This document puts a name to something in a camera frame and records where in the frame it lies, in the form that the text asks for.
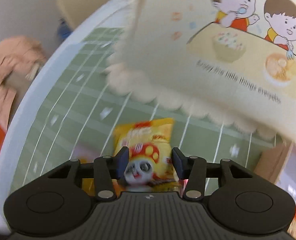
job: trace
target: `pink fabric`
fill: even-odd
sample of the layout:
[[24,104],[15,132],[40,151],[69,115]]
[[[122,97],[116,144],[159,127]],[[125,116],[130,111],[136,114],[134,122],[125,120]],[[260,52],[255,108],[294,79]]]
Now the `pink fabric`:
[[26,76],[36,61],[46,62],[38,41],[17,36],[0,42],[0,126],[4,131],[7,131],[9,113],[16,91],[4,87],[2,82],[12,71]]

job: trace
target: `round table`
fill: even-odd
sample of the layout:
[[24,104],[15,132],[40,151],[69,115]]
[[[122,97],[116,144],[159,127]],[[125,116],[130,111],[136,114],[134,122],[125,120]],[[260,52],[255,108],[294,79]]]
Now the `round table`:
[[83,46],[82,40],[95,27],[124,27],[127,24],[128,5],[129,0],[110,0],[86,19],[54,52],[24,96],[9,126],[0,152],[0,234],[10,232],[5,222],[3,205],[9,195],[30,126],[41,103],[67,66],[57,65],[56,61],[60,57],[65,57],[65,60],[70,62],[74,56],[73,52]]

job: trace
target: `cartoon boy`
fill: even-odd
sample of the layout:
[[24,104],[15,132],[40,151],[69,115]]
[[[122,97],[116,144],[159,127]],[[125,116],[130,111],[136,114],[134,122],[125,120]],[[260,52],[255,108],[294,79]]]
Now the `cartoon boy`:
[[212,0],[219,9],[216,22],[223,27],[247,31],[247,27],[260,18],[255,11],[255,0]]
[[292,41],[296,41],[296,5],[290,0],[266,0],[264,18],[271,26],[264,39],[293,51]]

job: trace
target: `yellow snack bag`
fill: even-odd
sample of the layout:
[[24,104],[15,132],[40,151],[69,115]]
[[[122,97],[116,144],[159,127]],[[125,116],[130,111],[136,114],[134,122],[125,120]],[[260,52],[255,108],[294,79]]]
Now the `yellow snack bag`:
[[173,178],[170,138],[173,119],[119,125],[115,128],[114,155],[129,148],[129,163],[124,176],[129,185]]

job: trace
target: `placemat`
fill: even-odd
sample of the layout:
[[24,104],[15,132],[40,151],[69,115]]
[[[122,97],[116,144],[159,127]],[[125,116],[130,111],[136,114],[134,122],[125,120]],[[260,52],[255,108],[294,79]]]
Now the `placemat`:
[[[208,162],[230,158],[251,170],[263,150],[281,141],[280,136],[265,141],[256,133],[243,134],[233,126],[217,126],[207,117],[196,119],[181,110],[167,111],[154,101],[142,104],[132,100],[131,95],[113,94],[102,71],[121,32],[118,28],[96,28],[84,39],[85,46],[37,112],[18,161],[11,192],[69,160],[77,143],[102,155],[111,155],[112,132],[122,123],[172,117],[176,121],[172,147]],[[206,194],[217,188],[217,180],[209,179]]]

